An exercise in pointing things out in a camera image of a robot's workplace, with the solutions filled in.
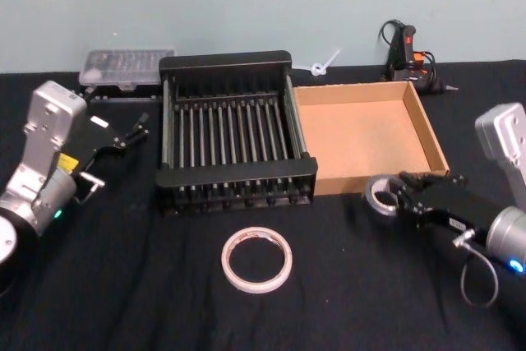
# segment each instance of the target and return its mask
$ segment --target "black dish rack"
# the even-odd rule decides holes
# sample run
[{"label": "black dish rack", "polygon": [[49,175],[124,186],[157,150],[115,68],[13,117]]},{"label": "black dish rack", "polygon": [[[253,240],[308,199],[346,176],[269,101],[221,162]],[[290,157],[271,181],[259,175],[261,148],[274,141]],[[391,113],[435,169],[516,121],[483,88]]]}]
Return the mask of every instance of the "black dish rack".
[{"label": "black dish rack", "polygon": [[164,212],[312,201],[307,153],[286,51],[161,59]]}]

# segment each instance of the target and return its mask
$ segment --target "light blue wall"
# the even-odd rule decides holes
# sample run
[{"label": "light blue wall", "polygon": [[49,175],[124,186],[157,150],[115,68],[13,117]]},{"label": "light blue wall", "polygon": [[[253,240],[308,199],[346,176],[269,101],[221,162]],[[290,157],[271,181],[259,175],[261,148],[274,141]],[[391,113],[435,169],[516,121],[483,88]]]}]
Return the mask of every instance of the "light blue wall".
[{"label": "light blue wall", "polygon": [[391,17],[439,62],[526,58],[525,0],[0,0],[0,72],[79,70],[94,48],[287,49],[294,61],[384,61]]}]

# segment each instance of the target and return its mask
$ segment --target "black table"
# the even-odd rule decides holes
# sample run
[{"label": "black table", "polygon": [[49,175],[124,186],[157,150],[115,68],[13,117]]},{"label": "black table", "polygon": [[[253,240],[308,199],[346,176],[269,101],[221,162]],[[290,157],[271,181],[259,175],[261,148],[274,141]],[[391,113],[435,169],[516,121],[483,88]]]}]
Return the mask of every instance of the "black table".
[{"label": "black table", "polygon": [[[439,75],[458,92],[422,99],[453,172],[469,189],[507,206],[505,175],[483,157],[475,118],[499,103],[526,102],[526,62],[454,63]],[[381,67],[294,72],[294,85],[376,81]],[[20,159],[30,92],[76,73],[0,76],[0,181]],[[159,102],[94,103],[93,114],[127,130],[148,111],[149,140],[135,154],[106,159],[107,182],[85,206],[69,205],[45,234],[23,285],[0,299],[0,349],[522,349],[524,281],[498,270],[499,302],[469,307],[459,291],[465,254],[452,233],[379,229],[359,196],[317,198],[311,206],[163,218],[155,209]],[[293,271],[277,291],[250,295],[224,277],[226,239],[252,225],[275,229],[293,250]],[[261,279],[280,265],[263,242],[240,246],[233,264]],[[482,266],[468,284],[491,292]]]}]

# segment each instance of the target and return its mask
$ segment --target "clear plastic box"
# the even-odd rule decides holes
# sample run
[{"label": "clear plastic box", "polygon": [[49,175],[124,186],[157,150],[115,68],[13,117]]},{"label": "clear plastic box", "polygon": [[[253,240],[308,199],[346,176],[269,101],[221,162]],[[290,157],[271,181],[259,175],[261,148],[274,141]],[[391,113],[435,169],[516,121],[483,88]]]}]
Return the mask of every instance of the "clear plastic box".
[{"label": "clear plastic box", "polygon": [[116,85],[134,90],[138,85],[159,85],[159,61],[172,49],[98,49],[91,51],[79,75],[83,86]]}]

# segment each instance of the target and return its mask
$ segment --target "open cardboard box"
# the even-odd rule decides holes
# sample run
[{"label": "open cardboard box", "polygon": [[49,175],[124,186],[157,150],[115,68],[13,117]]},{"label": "open cardboard box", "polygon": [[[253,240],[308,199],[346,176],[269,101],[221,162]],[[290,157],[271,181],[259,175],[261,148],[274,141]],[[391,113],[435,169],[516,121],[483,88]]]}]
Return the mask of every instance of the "open cardboard box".
[{"label": "open cardboard box", "polygon": [[316,195],[363,192],[376,174],[449,171],[413,84],[294,89],[307,151],[316,157]]}]

